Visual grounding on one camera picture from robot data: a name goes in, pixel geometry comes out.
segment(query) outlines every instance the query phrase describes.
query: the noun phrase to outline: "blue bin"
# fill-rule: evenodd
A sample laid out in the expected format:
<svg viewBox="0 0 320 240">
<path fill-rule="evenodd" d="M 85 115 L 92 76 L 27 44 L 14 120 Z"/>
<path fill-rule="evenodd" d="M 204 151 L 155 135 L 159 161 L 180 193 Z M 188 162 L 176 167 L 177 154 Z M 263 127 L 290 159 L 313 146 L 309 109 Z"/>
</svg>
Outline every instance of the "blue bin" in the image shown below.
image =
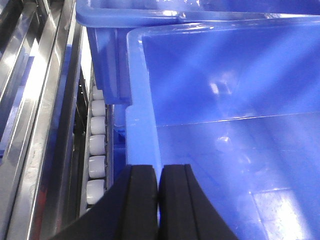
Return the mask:
<svg viewBox="0 0 320 240">
<path fill-rule="evenodd" d="M 252 1 L 242 2 L 249 5 Z M 133 28 L 202 21 L 283 17 L 278 14 L 253 12 L 213 12 L 221 9 L 221 6 L 217 7 L 214 4 L 210 5 L 207 1 L 196 0 L 78 0 L 76 19 L 87 27 L 96 85 L 98 89 L 103 90 L 105 103 L 131 102 L 126 37 Z M 269 13 L 267 7 L 257 9 Z"/>
<path fill-rule="evenodd" d="M 256 12 L 313 14 L 320 13 L 318 0 L 203 0 L 204 10 L 223 12 Z"/>
<path fill-rule="evenodd" d="M 240 240 L 319 240 L 320 17 L 127 39 L 127 163 L 191 164 Z"/>
</svg>

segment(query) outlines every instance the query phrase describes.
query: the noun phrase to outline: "stainless steel rail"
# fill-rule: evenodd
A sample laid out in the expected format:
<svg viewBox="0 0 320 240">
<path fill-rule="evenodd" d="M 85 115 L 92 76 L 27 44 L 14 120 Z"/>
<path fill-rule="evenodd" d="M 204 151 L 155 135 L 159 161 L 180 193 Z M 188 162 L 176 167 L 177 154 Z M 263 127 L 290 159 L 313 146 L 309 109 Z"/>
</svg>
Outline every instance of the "stainless steel rail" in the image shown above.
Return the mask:
<svg viewBox="0 0 320 240">
<path fill-rule="evenodd" d="M 0 53 L 3 54 L 23 10 L 20 0 L 0 0 Z"/>
<path fill-rule="evenodd" d="M 53 47 L 50 49 L 50 58 L 44 77 L 39 80 L 43 82 L 43 89 L 33 86 L 41 93 L 38 108 L 34 120 L 32 135 L 29 141 L 27 154 L 25 156 L 25 166 L 21 175 L 13 212 L 7 233 L 7 240 L 17 239 L 38 239 L 40 236 L 41 219 L 45 207 L 46 192 L 48 187 L 48 175 L 43 174 L 46 169 L 51 168 L 53 147 L 55 145 L 54 135 L 57 133 L 55 124 L 55 103 L 60 84 L 60 74 L 64 62 L 66 46 L 68 43 L 70 25 L 74 17 L 74 0 L 64 1 L 61 16 L 56 30 Z M 53 22 L 48 16 L 47 22 Z M 46 68 L 42 62 L 33 65 L 34 68 Z M 34 92 L 31 89 L 26 96 L 32 97 Z"/>
<path fill-rule="evenodd" d="M 40 33 L 47 21 L 50 12 L 50 5 L 54 2 L 63 2 L 63 0 L 20 0 L 23 4 L 35 3 L 37 5 L 37 20 L 39 22 Z"/>
<path fill-rule="evenodd" d="M 56 134 L 56 145 L 53 154 L 50 183 L 46 197 L 45 210 L 42 217 L 40 239 L 48 239 L 59 232 L 68 220 L 78 217 L 77 186 L 78 166 L 83 159 L 75 158 L 73 143 L 79 139 L 73 134 L 75 112 L 77 105 L 77 92 L 80 79 L 82 26 L 74 22 L 74 29 L 70 61 L 63 89 L 63 99 L 59 126 Z"/>
<path fill-rule="evenodd" d="M 36 36 L 35 3 L 25 4 L 0 60 L 0 139 L 25 71 Z"/>
<path fill-rule="evenodd" d="M 31 80 L 27 81 L 25 86 L 17 116 L 13 123 L 8 147 L 2 158 L 3 164 L 0 166 L 0 182 L 6 182 L 7 184 L 0 185 L 2 192 L 0 195 L 0 211 L 3 213 L 0 215 L 0 239 L 5 237 L 10 222 L 31 130 L 47 72 L 47 64 L 51 56 L 52 49 L 48 49 L 48 46 L 52 46 L 54 43 L 60 14 L 61 4 L 52 6 L 51 14 L 46 22 L 46 28 L 39 42 L 38 55 L 35 57 L 29 73 Z"/>
</svg>

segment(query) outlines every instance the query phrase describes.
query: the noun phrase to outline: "white roller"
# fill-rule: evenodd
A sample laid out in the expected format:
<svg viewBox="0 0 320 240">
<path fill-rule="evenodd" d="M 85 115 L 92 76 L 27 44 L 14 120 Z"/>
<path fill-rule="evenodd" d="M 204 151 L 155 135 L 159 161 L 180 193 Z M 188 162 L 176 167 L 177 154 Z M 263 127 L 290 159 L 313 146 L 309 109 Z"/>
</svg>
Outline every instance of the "white roller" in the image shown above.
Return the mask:
<svg viewBox="0 0 320 240">
<path fill-rule="evenodd" d="M 90 180 L 86 184 L 86 202 L 96 204 L 105 193 L 105 180 Z"/>
<path fill-rule="evenodd" d="M 94 116 L 91 118 L 91 134 L 106 134 L 106 118 L 104 116 Z"/>
<path fill-rule="evenodd" d="M 89 158 L 89 176 L 92 179 L 103 178 L 105 172 L 105 156 L 91 156 Z"/>
<path fill-rule="evenodd" d="M 92 95 L 93 95 L 93 100 L 103 100 L 104 99 L 104 93 L 102 92 L 102 90 L 97 89 L 97 86 L 93 86 Z"/>
<path fill-rule="evenodd" d="M 94 117 L 106 116 L 106 105 L 104 100 L 92 101 L 92 115 Z"/>
<path fill-rule="evenodd" d="M 92 135 L 89 139 L 89 150 L 93 156 L 106 154 L 106 136 L 105 135 Z"/>
</svg>

